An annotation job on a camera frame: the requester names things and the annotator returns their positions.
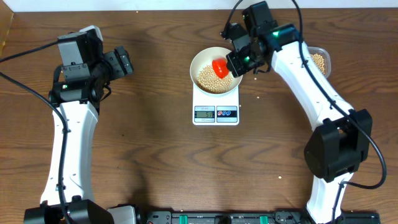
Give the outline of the red measuring scoop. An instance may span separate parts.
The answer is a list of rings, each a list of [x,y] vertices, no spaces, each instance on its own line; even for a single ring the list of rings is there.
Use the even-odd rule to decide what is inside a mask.
[[[218,58],[212,61],[211,66],[217,77],[220,79],[225,78],[229,74],[227,62],[228,61],[225,58]]]

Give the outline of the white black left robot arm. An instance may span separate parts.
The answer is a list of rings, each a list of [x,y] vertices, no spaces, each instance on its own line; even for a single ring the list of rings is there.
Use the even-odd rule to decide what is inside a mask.
[[[132,205],[103,209],[91,186],[100,103],[111,81],[133,73],[129,54],[122,46],[105,53],[96,26],[62,35],[57,45],[62,64],[49,92],[55,128],[50,172],[40,205],[25,211],[24,223],[135,223]]]

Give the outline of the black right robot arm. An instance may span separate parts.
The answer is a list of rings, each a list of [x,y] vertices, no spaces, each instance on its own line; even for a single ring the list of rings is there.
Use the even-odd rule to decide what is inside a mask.
[[[221,36],[233,44],[227,68],[238,78],[263,65],[286,82],[312,127],[304,158],[314,175],[306,205],[312,223],[342,222],[345,187],[368,158],[373,119],[334,90],[310,56],[301,28],[278,25],[265,1],[242,12],[244,24],[227,22]]]

